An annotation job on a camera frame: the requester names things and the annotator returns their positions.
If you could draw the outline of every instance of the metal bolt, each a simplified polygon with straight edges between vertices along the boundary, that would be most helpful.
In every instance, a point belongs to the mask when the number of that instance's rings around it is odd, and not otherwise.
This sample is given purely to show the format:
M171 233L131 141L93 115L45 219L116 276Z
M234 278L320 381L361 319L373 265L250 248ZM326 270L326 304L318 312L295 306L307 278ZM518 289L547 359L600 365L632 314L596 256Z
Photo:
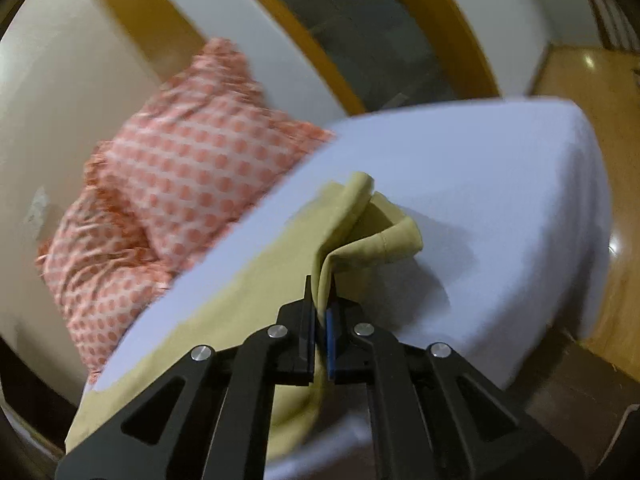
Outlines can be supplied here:
M444 359L451 355L451 347L446 343L434 343L431 345L431 355Z
M200 345L191 350L191 359L194 361L206 361L211 357L211 348Z
M358 323L353 327L353 331L357 335L367 336L373 334L373 325L371 323Z
M287 330L287 327L284 325L271 325L267 329L267 334L269 334L269 337L273 337L274 339L286 336L287 332L289 332L289 330Z

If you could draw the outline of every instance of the yellow fabric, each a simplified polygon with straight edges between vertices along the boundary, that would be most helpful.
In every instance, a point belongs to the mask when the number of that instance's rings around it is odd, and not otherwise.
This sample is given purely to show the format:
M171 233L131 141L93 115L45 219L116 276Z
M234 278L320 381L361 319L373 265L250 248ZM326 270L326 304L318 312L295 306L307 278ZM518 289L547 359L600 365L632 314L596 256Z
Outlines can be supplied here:
M360 298L366 269L412 256L422 248L415 222L379 193L373 179L354 173L348 184L326 184L280 237L225 290L177 326L165 341L115 384L89 392L66 438L70 451L148 387L197 344L225 349L273 324L279 308L303 297L305 277L323 317L330 277L338 293ZM268 456L290 451L311 429L322 397L325 373L316 356L316 378L308 388L278 386L273 401Z

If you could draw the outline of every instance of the white sheet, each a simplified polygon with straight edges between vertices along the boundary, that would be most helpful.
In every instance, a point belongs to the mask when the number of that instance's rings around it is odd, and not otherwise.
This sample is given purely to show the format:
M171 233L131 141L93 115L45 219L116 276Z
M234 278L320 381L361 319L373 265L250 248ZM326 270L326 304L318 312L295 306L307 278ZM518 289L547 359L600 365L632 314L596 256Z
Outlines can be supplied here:
M569 295L569 328L577 336L590 332L608 266L610 203L600 150L575 105L540 99L423 106L330 127L338 140L138 319L97 390L222 290L322 184L345 182L355 170L372 175L376 190L415 219L424 239L413 260L380 269L367 304L403 342L448 342L505 386ZM271 463L266 478L298 476L367 441L360 410L341 420Z

